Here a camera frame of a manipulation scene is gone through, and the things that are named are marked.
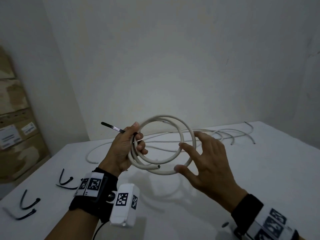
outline hand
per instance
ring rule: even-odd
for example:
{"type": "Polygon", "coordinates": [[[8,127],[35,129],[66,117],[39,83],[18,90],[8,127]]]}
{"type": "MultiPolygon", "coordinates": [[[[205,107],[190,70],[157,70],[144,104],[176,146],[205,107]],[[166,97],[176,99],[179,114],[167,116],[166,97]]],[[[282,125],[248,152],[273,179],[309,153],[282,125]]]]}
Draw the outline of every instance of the hand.
{"type": "MultiPolygon", "coordinates": [[[[120,173],[127,170],[131,166],[131,162],[128,158],[128,153],[131,150],[131,141],[130,138],[135,132],[139,130],[138,122],[135,122],[132,126],[126,127],[125,133],[119,133],[114,141],[111,144],[111,147],[99,164],[99,168],[113,174],[116,177],[119,177],[120,173]]],[[[136,139],[141,140],[143,138],[142,133],[136,134],[136,139]]],[[[148,150],[145,149],[146,143],[144,141],[138,141],[137,150],[140,151],[143,155],[148,153],[148,150]]]]}
{"type": "Polygon", "coordinates": [[[206,133],[195,131],[194,135],[202,142],[201,155],[189,144],[180,143],[179,146],[194,161],[198,175],[194,175],[184,165],[176,165],[174,170],[185,176],[194,188],[205,193],[231,213],[247,192],[234,180],[224,145],[206,133]]]}

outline white sensor box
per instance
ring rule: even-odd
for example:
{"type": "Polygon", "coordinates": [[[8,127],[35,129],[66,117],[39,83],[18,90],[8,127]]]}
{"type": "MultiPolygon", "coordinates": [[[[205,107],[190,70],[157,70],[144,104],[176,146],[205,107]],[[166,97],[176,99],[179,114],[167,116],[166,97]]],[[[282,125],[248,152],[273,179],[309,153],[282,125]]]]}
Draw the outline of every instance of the white sensor box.
{"type": "Polygon", "coordinates": [[[139,195],[140,190],[134,184],[120,185],[110,216],[112,226],[124,228],[134,226],[139,195]]]}

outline white table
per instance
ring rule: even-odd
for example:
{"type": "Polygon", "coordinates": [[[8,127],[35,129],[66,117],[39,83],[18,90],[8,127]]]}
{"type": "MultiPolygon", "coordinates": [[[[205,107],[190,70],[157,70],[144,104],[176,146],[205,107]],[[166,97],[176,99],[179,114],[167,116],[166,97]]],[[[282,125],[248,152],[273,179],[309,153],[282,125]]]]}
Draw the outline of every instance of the white table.
{"type": "MultiPolygon", "coordinates": [[[[238,184],[262,202],[274,206],[294,222],[299,233],[308,240],[319,239],[320,224],[320,150],[311,147],[262,122],[253,122],[256,141],[248,137],[236,138],[235,144],[225,140],[230,167],[238,184]]],[[[213,127],[249,131],[245,124],[213,127]]],[[[159,140],[172,140],[178,135],[163,135],[159,140]]],[[[112,140],[88,141],[66,145],[2,201],[0,206],[17,210],[25,189],[24,204],[35,198],[41,201],[34,207],[37,212],[21,221],[8,217],[0,209],[0,238],[44,239],[66,213],[74,190],[55,186],[62,168],[63,181],[74,180],[68,186],[76,187],[85,173],[97,165],[85,161],[86,153],[112,140]]],[[[157,144],[178,148],[177,143],[157,144]]],[[[101,161],[110,144],[90,154],[91,160],[101,161]]],[[[167,158],[172,153],[150,149],[150,158],[167,158]]],[[[174,164],[187,160],[181,153],[174,164]]],[[[190,169],[197,172],[192,163],[190,169]]],[[[133,229],[104,226],[96,239],[231,239],[221,228],[230,214],[204,194],[193,189],[182,176],[159,176],[133,166],[119,177],[118,186],[132,182],[140,188],[137,221],[133,229]]],[[[20,212],[25,215],[28,210],[20,212]]]]}

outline stacked cardboard boxes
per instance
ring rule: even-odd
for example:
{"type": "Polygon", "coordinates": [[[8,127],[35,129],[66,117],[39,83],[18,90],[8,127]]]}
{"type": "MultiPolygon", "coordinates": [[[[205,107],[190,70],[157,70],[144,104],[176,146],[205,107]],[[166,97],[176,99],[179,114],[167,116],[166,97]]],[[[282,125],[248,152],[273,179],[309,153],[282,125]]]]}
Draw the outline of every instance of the stacked cardboard boxes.
{"type": "Polygon", "coordinates": [[[25,91],[0,46],[0,199],[49,158],[25,91]]]}

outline coiled cable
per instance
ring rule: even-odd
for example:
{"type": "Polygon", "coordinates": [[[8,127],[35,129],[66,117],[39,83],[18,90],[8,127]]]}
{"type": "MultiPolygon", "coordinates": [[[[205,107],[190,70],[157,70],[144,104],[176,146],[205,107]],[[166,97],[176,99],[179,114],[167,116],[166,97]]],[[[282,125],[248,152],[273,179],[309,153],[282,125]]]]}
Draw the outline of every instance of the coiled cable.
{"type": "MultiPolygon", "coordinates": [[[[237,129],[219,129],[219,130],[211,130],[211,129],[191,129],[184,121],[182,121],[181,119],[177,118],[177,117],[174,117],[174,116],[171,116],[171,115],[156,115],[156,116],[153,116],[145,121],[143,121],[141,124],[140,124],[140,129],[139,129],[139,132],[141,131],[141,129],[146,126],[147,124],[151,123],[151,122],[155,122],[155,121],[160,121],[160,122],[163,122],[163,123],[166,123],[166,124],[169,124],[169,125],[172,125],[174,126],[177,131],[174,131],[174,132],[171,132],[171,131],[163,131],[163,132],[157,132],[157,133],[152,133],[152,134],[148,134],[146,136],[150,136],[150,135],[154,135],[154,136],[151,136],[151,137],[148,137],[146,139],[144,139],[144,141],[146,143],[150,143],[150,142],[192,142],[192,146],[194,148],[197,148],[198,146],[201,145],[201,143],[199,143],[197,145],[197,140],[194,136],[194,133],[193,131],[201,131],[201,132],[209,132],[211,133],[210,136],[214,136],[215,134],[218,134],[218,136],[220,138],[218,138],[218,140],[220,141],[223,141],[224,139],[232,139],[232,142],[231,142],[231,145],[234,144],[234,141],[235,141],[235,137],[241,137],[241,136],[248,136],[250,138],[250,140],[253,142],[253,144],[255,144],[255,141],[254,139],[252,138],[252,136],[250,136],[250,134],[253,132],[254,130],[254,127],[252,125],[250,125],[249,123],[245,122],[247,125],[250,126],[251,130],[250,132],[246,133],[246,132],[243,132],[241,130],[237,130],[237,129]],[[172,119],[175,119],[175,120],[178,120],[180,121],[183,125],[186,126],[187,129],[184,129],[184,130],[181,130],[181,128],[176,124],[174,123],[173,121],[171,121],[170,119],[168,118],[172,118],[172,119]],[[226,131],[234,131],[234,132],[239,132],[241,133],[240,135],[232,135],[230,133],[227,133],[226,131]],[[184,140],[184,137],[183,137],[183,133],[184,132],[189,132],[191,134],[191,140],[184,140]],[[155,137],[158,137],[158,136],[161,136],[161,135],[165,135],[165,134],[169,134],[169,133],[179,133],[180,135],[180,141],[161,141],[161,140],[153,140],[153,141],[146,141],[146,140],[149,140],[151,138],[155,138],[155,137]]],[[[168,152],[174,152],[175,154],[171,157],[169,157],[168,159],[166,160],[163,160],[163,161],[155,161],[155,160],[151,160],[149,158],[147,158],[146,156],[144,156],[141,152],[137,151],[136,150],[136,147],[138,145],[138,142],[136,140],[136,138],[134,136],[131,137],[131,142],[132,142],[132,147],[131,147],[131,151],[129,152],[128,154],[128,158],[130,160],[130,162],[137,168],[139,169],[142,169],[142,170],[147,170],[149,171],[150,173],[154,173],[154,174],[158,174],[158,175],[172,175],[172,174],[175,174],[176,172],[174,170],[171,170],[171,171],[163,171],[163,170],[159,170],[160,169],[160,165],[161,164],[165,164],[165,163],[168,163],[172,160],[174,160],[176,157],[178,157],[178,155],[181,153],[181,152],[184,152],[182,151],[181,148],[179,148],[178,150],[170,150],[170,149],[165,149],[165,148],[160,148],[160,147],[156,147],[156,146],[152,146],[152,145],[146,145],[146,148],[154,148],[154,149],[159,149],[159,150],[162,150],[162,151],[168,151],[168,152]],[[143,161],[146,161],[148,164],[143,164],[141,162],[141,160],[138,158],[138,156],[143,160],[143,161]]],[[[95,161],[90,161],[88,159],[89,157],[89,154],[97,149],[98,147],[100,146],[103,146],[103,145],[106,145],[106,144],[109,144],[109,143],[112,143],[112,142],[107,142],[107,143],[104,143],[102,145],[99,145],[97,147],[95,147],[94,149],[92,149],[91,151],[89,151],[87,154],[86,154],[86,161],[89,162],[89,163],[92,163],[92,164],[98,164],[98,162],[95,162],[95,161]]],[[[189,166],[190,163],[191,163],[192,159],[189,158],[188,161],[185,163],[186,166],[189,166]]]]}

